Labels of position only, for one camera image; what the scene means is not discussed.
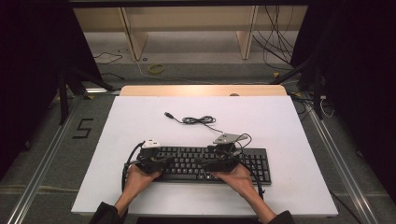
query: keyboard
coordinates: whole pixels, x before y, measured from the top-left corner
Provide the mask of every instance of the keyboard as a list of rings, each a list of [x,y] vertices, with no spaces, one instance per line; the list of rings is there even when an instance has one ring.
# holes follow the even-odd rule
[[[242,153],[238,155],[239,159],[244,162],[258,177],[262,185],[271,184],[270,168],[265,148],[243,148]],[[209,172],[206,172],[195,159],[215,159],[214,153],[209,153],[206,147],[162,147],[159,153],[160,157],[171,156],[175,161],[163,171],[162,175],[155,179],[157,182],[177,182],[177,183],[206,183],[221,184],[221,179],[216,178]],[[253,174],[250,174],[253,184],[256,180]]]

